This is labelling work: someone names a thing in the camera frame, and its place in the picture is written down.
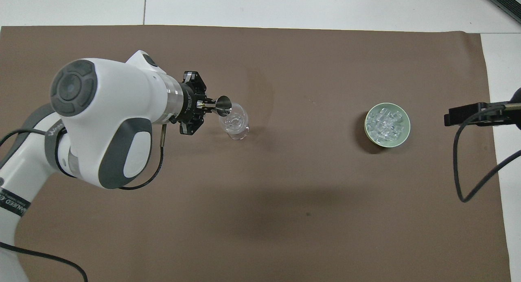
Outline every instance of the brown paper sheet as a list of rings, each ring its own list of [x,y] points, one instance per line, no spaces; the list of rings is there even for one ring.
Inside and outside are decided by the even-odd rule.
[[[136,50],[177,80],[199,71],[208,96],[249,113],[242,141],[215,115],[192,137],[169,126],[163,169],[138,191],[50,177],[16,243],[73,260],[90,281],[510,280],[497,177],[462,204],[456,128],[443,126],[448,108],[489,101],[477,34],[6,26],[0,35],[1,134],[48,102],[63,65]],[[380,102],[408,112],[402,146],[366,138],[363,117]],[[466,192],[495,164],[492,129],[469,127],[460,151]],[[79,278],[20,260],[31,281]]]

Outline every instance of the green bowl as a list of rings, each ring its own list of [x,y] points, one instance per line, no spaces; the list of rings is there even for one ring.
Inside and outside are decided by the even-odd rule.
[[[398,139],[395,141],[384,141],[382,143],[378,143],[376,141],[376,139],[372,138],[369,135],[369,132],[367,132],[367,125],[366,125],[367,116],[371,112],[373,112],[375,109],[379,111],[382,108],[387,108],[391,112],[400,111],[400,113],[402,113],[402,115],[403,115],[402,122],[400,123],[403,125],[403,131],[400,134],[400,136],[398,137]],[[375,143],[379,146],[383,146],[383,147],[396,147],[396,146],[403,144],[409,137],[409,133],[411,133],[411,119],[409,119],[409,115],[407,115],[407,113],[404,111],[404,109],[402,109],[400,106],[393,104],[393,103],[380,103],[380,104],[377,104],[376,106],[374,106],[373,108],[371,108],[369,110],[369,112],[367,113],[367,115],[365,116],[365,120],[363,121],[363,130],[365,130],[365,134],[373,143]]]

